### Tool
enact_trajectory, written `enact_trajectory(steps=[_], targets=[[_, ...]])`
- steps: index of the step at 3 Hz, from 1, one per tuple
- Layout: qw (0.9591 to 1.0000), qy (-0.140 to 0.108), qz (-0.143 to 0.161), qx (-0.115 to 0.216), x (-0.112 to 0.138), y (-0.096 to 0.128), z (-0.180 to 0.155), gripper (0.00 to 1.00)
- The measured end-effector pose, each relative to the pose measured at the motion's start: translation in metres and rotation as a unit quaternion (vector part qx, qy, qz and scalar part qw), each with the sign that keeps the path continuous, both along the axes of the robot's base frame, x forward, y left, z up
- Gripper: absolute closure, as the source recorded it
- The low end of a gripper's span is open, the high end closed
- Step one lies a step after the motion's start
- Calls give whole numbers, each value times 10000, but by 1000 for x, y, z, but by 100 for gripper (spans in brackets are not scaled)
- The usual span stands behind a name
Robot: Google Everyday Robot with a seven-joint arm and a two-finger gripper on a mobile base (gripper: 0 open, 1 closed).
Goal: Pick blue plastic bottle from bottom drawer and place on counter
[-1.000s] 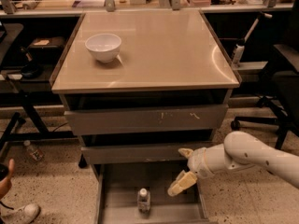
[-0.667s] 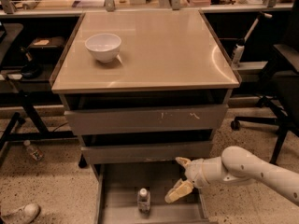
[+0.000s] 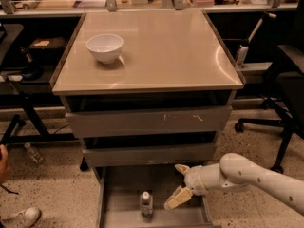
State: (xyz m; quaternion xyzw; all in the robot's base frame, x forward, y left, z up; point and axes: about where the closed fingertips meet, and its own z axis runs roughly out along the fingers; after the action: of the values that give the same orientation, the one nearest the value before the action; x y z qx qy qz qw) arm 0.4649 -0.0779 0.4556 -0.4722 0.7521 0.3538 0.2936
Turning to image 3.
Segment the person's hand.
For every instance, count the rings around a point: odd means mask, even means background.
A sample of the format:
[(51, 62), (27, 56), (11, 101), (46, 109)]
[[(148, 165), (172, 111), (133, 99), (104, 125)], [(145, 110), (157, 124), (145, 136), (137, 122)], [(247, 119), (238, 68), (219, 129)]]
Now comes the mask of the person's hand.
[(7, 148), (1, 144), (1, 159), (0, 159), (0, 184), (4, 183), (10, 176), (10, 167), (8, 163), (8, 151)]

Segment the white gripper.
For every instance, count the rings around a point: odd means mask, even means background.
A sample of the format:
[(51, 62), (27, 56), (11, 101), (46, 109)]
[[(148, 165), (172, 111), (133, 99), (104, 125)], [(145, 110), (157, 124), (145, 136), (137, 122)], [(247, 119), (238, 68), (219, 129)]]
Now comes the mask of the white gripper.
[(186, 187), (179, 186), (164, 204), (165, 210), (173, 210), (189, 201), (193, 195), (202, 196), (204, 185), (202, 182), (202, 166), (189, 167), (183, 164), (176, 164), (175, 169), (184, 175)]

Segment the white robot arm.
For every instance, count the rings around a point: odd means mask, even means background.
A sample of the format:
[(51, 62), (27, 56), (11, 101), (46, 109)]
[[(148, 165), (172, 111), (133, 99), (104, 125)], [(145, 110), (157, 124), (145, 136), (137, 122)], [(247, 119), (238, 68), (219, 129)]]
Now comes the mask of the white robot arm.
[(186, 203), (193, 196), (203, 196), (212, 190), (235, 192), (253, 185), (304, 215), (304, 181), (263, 168), (249, 159), (228, 153), (219, 163), (189, 167), (176, 164), (183, 174), (184, 187), (179, 186), (164, 204), (172, 210)]

